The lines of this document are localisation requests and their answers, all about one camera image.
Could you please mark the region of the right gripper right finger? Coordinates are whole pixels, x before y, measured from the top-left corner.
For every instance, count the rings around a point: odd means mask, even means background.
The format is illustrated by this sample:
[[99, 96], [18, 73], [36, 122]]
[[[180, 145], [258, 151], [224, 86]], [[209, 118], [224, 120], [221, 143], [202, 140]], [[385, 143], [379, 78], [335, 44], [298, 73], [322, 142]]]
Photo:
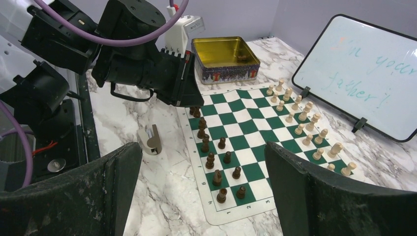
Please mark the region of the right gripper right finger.
[[273, 142], [264, 154], [283, 235], [416, 235], [416, 192], [342, 176]]

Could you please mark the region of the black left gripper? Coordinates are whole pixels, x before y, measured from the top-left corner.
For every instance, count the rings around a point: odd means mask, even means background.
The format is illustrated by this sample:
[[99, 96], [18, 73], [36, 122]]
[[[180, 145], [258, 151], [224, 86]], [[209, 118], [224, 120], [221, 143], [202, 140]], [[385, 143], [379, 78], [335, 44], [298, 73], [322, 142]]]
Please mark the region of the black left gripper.
[[[162, 13], [145, 0], [110, 0], [99, 21], [97, 32], [108, 39], [126, 40], [145, 36], [165, 24]], [[162, 102], [177, 107], [202, 107], [204, 99], [196, 83], [195, 55], [159, 50], [153, 39], [131, 47], [102, 46], [91, 72], [99, 87], [111, 84], [111, 95], [146, 102], [115, 92], [116, 84], [148, 89]]]

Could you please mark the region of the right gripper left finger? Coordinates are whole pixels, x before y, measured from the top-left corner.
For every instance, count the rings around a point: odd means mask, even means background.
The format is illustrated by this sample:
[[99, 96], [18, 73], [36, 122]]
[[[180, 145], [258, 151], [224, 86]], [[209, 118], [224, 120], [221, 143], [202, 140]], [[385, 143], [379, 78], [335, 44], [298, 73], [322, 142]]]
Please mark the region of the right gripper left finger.
[[143, 157], [137, 142], [83, 166], [0, 194], [3, 236], [121, 236]]

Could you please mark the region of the dark chess piece twelfth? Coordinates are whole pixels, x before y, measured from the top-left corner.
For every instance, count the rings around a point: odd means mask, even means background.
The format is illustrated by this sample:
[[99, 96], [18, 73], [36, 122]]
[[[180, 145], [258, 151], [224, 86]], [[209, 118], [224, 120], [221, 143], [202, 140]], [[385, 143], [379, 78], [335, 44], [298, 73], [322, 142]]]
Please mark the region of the dark chess piece twelfth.
[[226, 147], [226, 138], [221, 137], [217, 146], [219, 149], [224, 149]]

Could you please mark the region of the dark pawn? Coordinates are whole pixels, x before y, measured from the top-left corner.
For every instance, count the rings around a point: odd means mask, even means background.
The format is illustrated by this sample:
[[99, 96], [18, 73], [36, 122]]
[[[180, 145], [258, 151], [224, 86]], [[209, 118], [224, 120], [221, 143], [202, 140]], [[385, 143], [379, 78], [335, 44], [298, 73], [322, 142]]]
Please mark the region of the dark pawn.
[[232, 153], [227, 151], [223, 157], [223, 163], [229, 164], [231, 162]]

